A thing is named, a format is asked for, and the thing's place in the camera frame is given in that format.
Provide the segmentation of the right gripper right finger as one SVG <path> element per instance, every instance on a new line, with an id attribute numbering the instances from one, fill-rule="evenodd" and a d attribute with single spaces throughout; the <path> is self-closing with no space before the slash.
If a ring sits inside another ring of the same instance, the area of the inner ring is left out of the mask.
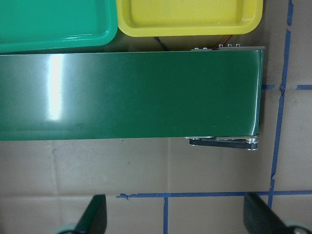
<path id="1" fill-rule="evenodd" d="M 255 193 L 245 193 L 243 223 L 249 234 L 292 234 L 293 229 Z"/>

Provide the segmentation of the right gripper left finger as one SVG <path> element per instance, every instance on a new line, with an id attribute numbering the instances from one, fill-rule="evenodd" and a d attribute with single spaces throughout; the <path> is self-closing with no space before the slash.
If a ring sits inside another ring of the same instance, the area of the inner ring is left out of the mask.
<path id="1" fill-rule="evenodd" d="M 94 195 L 79 222 L 75 234 L 104 234 L 107 229 L 107 206 L 105 195 Z"/>

